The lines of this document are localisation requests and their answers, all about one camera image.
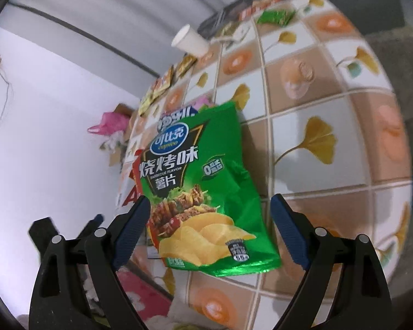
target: pink bag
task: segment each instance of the pink bag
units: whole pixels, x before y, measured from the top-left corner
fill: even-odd
[[[126,115],[107,112],[102,115],[99,125],[91,126],[87,131],[92,134],[112,135],[119,130],[125,131],[129,125],[129,120],[130,118]]]

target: green snack package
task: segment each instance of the green snack package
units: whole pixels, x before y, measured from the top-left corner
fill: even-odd
[[[141,192],[151,201],[148,232],[167,266],[214,276],[280,266],[243,167],[233,102],[166,128],[136,167]]]
[[[257,20],[258,24],[277,24],[280,27],[287,26],[289,21],[294,17],[295,11],[272,11],[265,10]]]

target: white paper cup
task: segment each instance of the white paper cup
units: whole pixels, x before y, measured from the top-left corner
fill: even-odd
[[[203,57],[210,49],[208,41],[188,24],[182,27],[174,36],[171,46],[188,52],[197,58]]]

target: white cable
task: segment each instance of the white cable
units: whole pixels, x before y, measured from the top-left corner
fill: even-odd
[[[11,83],[9,83],[5,77],[3,77],[3,74],[0,72],[0,76],[2,77],[2,79],[4,80],[4,82],[7,84],[7,88],[6,88],[6,99],[5,99],[5,104],[3,105],[3,109],[2,112],[0,113],[0,123],[3,119],[3,115],[5,113],[5,109],[6,109],[6,105],[8,104],[8,98],[9,98],[9,87],[11,86]]]

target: gray floor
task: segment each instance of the gray floor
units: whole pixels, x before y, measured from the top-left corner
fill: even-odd
[[[366,38],[395,89],[406,123],[413,162],[413,30],[405,27]],[[401,320],[413,306],[413,215],[404,251],[389,288],[395,315]]]

